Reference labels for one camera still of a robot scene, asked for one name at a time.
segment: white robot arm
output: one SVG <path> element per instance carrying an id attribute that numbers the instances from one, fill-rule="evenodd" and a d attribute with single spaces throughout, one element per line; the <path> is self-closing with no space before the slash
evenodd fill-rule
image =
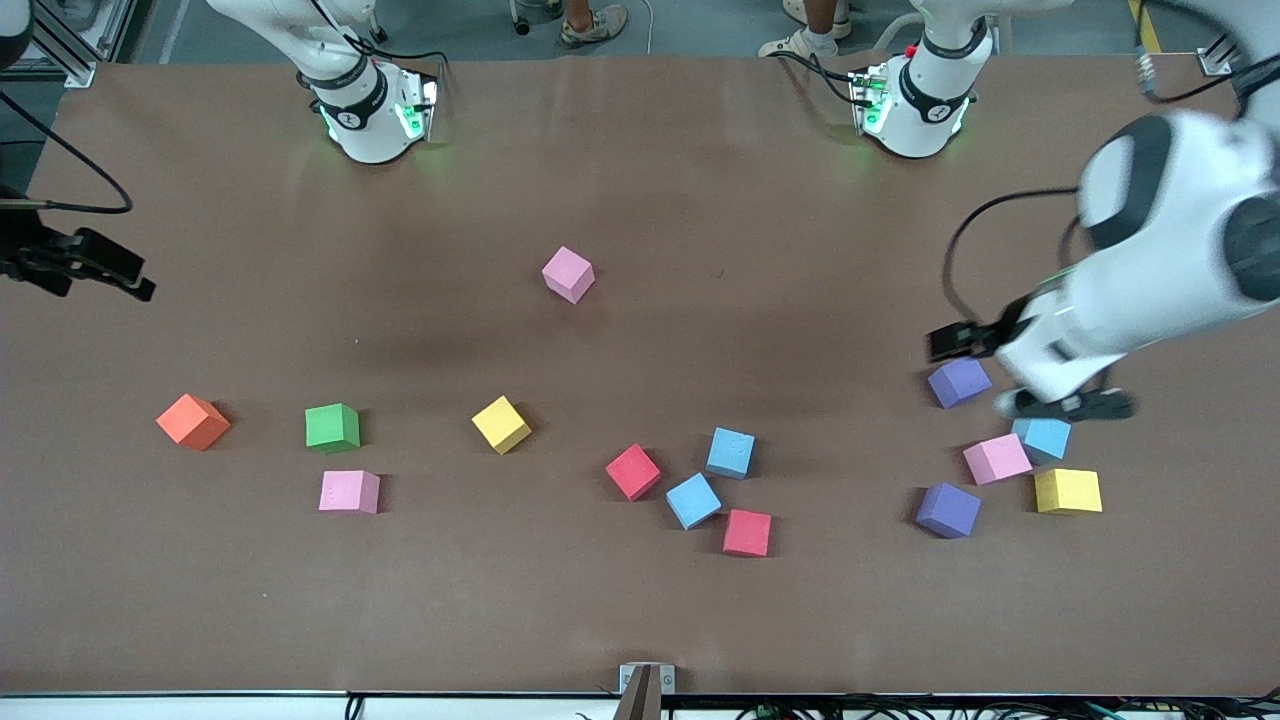
<path id="1" fill-rule="evenodd" d="M 436 79 L 375 59 L 351 24 L 374 0 L 209 0 L 274 45 L 320 100 L 329 137 L 360 163 L 385 163 L 428 137 Z"/>
<path id="2" fill-rule="evenodd" d="M 960 131 L 973 82 L 991 58 L 987 15 L 1053 10 L 1074 0 L 911 0 L 924 35 L 910 58 L 868 68 L 854 97 L 854 122 L 888 151 L 928 158 Z"/>
<path id="3" fill-rule="evenodd" d="M 1280 4 L 1266 9 L 1280 17 Z M 1219 12 L 1251 24 L 1243 9 Z M 1265 54 L 1265 77 L 1280 68 L 1276 50 L 1274 32 L 1252 49 Z M 1079 219 L 1094 252 L 992 325 L 936 331 L 932 359 L 995 355 L 1020 386 L 997 401 L 1010 416 L 1121 419 L 1134 411 L 1128 395 L 1080 388 L 1129 352 L 1275 306 L 1280 115 L 1267 97 L 1258 91 L 1235 120 L 1175 110 L 1121 129 L 1080 178 Z"/>

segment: cube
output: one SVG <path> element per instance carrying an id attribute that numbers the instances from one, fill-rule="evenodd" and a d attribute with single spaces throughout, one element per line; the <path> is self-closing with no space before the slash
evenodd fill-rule
<path id="1" fill-rule="evenodd" d="M 577 305 L 586 288 L 595 282 L 595 270 L 577 252 L 561 247 L 543 268 L 543 279 L 557 295 Z"/>
<path id="2" fill-rule="evenodd" d="M 658 484 L 660 475 L 658 466 L 639 445 L 632 445 L 622 451 L 622 455 L 609 462 L 604 471 L 631 502 Z"/>
<path id="3" fill-rule="evenodd" d="M 742 557 L 769 555 L 769 525 L 773 518 L 750 510 L 730 510 L 724 529 L 724 552 Z"/>
<path id="4" fill-rule="evenodd" d="M 1053 515 L 1102 512 L 1098 474 L 1089 470 L 1046 470 L 1036 475 L 1036 510 Z"/>
<path id="5" fill-rule="evenodd" d="M 1023 441 L 1012 433 L 979 442 L 964 451 L 964 459 L 969 462 L 973 482 L 979 486 L 1032 470 L 1032 461 L 1027 459 Z"/>
<path id="6" fill-rule="evenodd" d="M 952 360 L 929 375 L 929 387 L 938 396 L 942 407 L 950 410 L 961 402 L 978 397 L 991 388 L 991 378 L 982 363 L 973 357 Z"/>
<path id="7" fill-rule="evenodd" d="M 156 424 L 173 442 L 201 452 L 232 427 L 212 404 L 193 395 L 179 397 L 156 418 Z"/>
<path id="8" fill-rule="evenodd" d="M 751 464 L 753 448 L 755 448 L 753 436 L 716 428 L 712 451 L 707 456 L 707 471 L 741 480 L 746 478 L 746 469 Z"/>
<path id="9" fill-rule="evenodd" d="M 946 539 L 965 538 L 973 534 L 980 509 L 982 498 L 951 483 L 938 483 L 924 492 L 915 523 Z"/>
<path id="10" fill-rule="evenodd" d="M 710 518 L 721 509 L 719 498 L 707 477 L 698 473 L 692 478 L 667 491 L 667 505 L 686 530 Z"/>
<path id="11" fill-rule="evenodd" d="M 378 514 L 381 478 L 364 470 L 329 470 L 320 489 L 321 512 Z"/>
<path id="12" fill-rule="evenodd" d="M 1014 434 L 1033 464 L 1048 465 L 1066 457 L 1071 424 L 1053 418 L 1019 418 L 1014 420 Z"/>
<path id="13" fill-rule="evenodd" d="M 506 455 L 532 432 L 506 395 L 477 413 L 471 421 L 498 455 Z"/>
<path id="14" fill-rule="evenodd" d="M 308 407 L 307 447 L 319 452 L 343 452 L 360 447 L 360 415 L 338 402 Z"/>

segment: orange cube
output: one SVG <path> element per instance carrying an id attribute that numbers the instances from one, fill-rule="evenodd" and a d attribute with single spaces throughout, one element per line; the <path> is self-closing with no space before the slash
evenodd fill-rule
<path id="1" fill-rule="evenodd" d="M 173 438 L 173 442 L 192 450 L 207 450 L 214 441 L 232 427 L 211 404 L 192 395 L 178 398 L 156 424 Z"/>

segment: yellow cube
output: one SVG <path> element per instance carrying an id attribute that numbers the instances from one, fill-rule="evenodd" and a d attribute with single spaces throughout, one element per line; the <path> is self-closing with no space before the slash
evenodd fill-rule
<path id="1" fill-rule="evenodd" d="M 1098 474 L 1091 470 L 1048 470 L 1036 475 L 1036 509 L 1055 515 L 1102 512 Z"/>
<path id="2" fill-rule="evenodd" d="M 506 395 L 494 400 L 493 405 L 471 418 L 471 421 L 499 455 L 506 455 L 532 432 Z"/>

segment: green cube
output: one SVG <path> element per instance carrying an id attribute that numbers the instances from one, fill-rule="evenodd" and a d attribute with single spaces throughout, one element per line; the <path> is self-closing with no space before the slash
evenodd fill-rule
<path id="1" fill-rule="evenodd" d="M 360 447 L 360 415 L 343 404 L 307 409 L 307 447 L 342 452 Z"/>

